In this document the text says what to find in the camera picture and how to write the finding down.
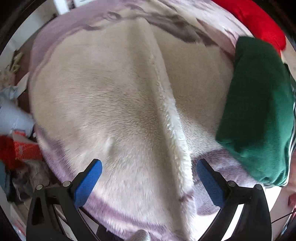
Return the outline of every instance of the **black cable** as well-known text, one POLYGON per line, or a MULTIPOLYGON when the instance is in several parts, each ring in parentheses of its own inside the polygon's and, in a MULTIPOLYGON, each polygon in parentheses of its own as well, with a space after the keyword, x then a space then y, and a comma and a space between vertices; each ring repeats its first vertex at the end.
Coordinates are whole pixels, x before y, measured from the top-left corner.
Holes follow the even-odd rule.
POLYGON ((291 212, 291 213, 288 213, 288 214, 285 215, 285 216, 282 216, 282 217, 278 218, 277 220, 272 221, 271 224, 273 224, 274 222, 279 221, 279 220, 281 220, 282 218, 284 218, 284 217, 286 217, 286 216, 289 216, 289 215, 291 215, 292 213, 295 213, 295 212, 296 212, 296 210, 294 210, 294 211, 291 212))

